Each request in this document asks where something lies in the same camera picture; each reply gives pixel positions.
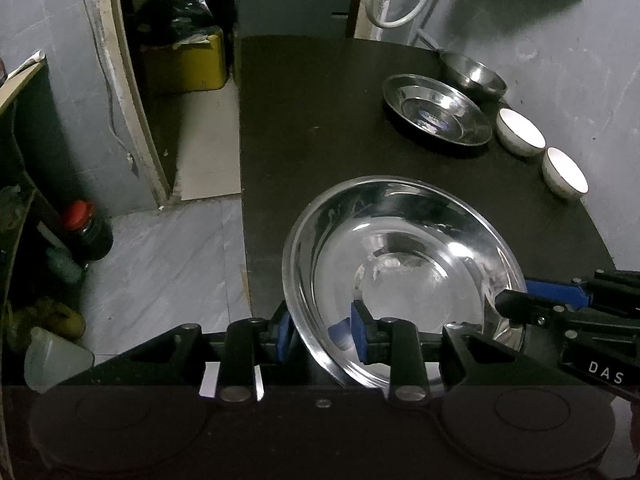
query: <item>jar with red lid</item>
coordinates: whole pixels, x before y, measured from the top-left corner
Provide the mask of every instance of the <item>jar with red lid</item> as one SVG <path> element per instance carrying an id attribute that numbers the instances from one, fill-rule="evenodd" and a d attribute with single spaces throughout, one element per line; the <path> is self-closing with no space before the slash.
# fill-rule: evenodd
<path id="1" fill-rule="evenodd" d="M 74 234 L 85 260 L 100 260 L 111 250 L 113 233 L 107 222 L 96 214 L 91 202 L 71 203 L 62 213 L 62 225 Z"/>

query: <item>white bowl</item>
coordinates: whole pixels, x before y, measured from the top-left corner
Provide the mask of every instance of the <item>white bowl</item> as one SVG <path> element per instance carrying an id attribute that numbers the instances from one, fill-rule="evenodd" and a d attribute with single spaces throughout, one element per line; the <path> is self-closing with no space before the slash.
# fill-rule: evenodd
<path id="1" fill-rule="evenodd" d="M 510 108 L 501 108 L 495 119 L 498 138 L 511 153 L 533 156 L 545 149 L 545 137 L 535 124 Z"/>
<path id="2" fill-rule="evenodd" d="M 546 150 L 542 175 L 551 191 L 568 200 L 580 198 L 589 190 L 587 179 L 578 165 L 557 148 Z"/>

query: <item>red lid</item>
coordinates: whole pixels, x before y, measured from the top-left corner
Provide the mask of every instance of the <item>red lid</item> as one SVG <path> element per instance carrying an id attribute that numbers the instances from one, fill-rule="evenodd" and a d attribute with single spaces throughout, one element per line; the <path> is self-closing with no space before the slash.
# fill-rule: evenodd
<path id="1" fill-rule="evenodd" d="M 89 221 L 93 213 L 94 205 L 91 202 L 76 200 L 62 213 L 62 225 L 67 231 L 76 231 Z"/>

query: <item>wire on wall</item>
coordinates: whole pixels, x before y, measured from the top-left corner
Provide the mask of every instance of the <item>wire on wall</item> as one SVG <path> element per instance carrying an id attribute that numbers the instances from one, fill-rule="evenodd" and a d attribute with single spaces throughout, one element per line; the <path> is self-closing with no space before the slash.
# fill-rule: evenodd
<path id="1" fill-rule="evenodd" d="M 109 78 L 107 77 L 107 72 L 104 69 L 104 63 L 102 62 L 102 56 L 100 56 L 100 48 L 98 47 L 98 39 L 97 39 L 95 27 L 94 27 L 94 20 L 92 20 L 92 18 L 91 18 L 91 14 L 89 12 L 89 6 L 88 6 L 86 0 L 82 0 L 82 6 L 84 7 L 84 13 L 86 15 L 87 21 L 89 22 L 89 29 L 91 30 L 91 37 L 92 37 L 92 40 L 94 42 L 95 56 L 98 59 L 98 65 L 100 66 L 100 71 L 102 72 L 102 77 L 104 79 L 104 86 L 105 86 L 106 91 L 107 91 L 107 102 L 108 102 L 108 109 L 109 109 L 109 130 L 110 130 L 111 134 L 115 137 L 115 139 L 118 141 L 119 145 L 121 147 L 123 147 L 123 149 L 127 153 L 127 160 L 129 161 L 129 166 L 131 168 L 133 168 L 133 165 L 134 165 L 133 156 L 131 155 L 131 152 L 130 152 L 129 148 L 127 147 L 127 145 L 116 134 L 115 121 L 114 121 L 114 118 L 113 118 L 113 89 L 111 88 L 111 85 L 109 83 Z"/>

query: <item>gray tile floor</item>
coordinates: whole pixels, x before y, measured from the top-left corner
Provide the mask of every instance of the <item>gray tile floor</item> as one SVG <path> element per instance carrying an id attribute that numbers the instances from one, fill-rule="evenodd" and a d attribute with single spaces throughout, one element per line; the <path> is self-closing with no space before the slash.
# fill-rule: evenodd
<path id="1" fill-rule="evenodd" d="M 110 253 L 89 267 L 81 343 L 100 363 L 185 322 L 223 331 L 251 316 L 239 195 L 110 220 Z"/>

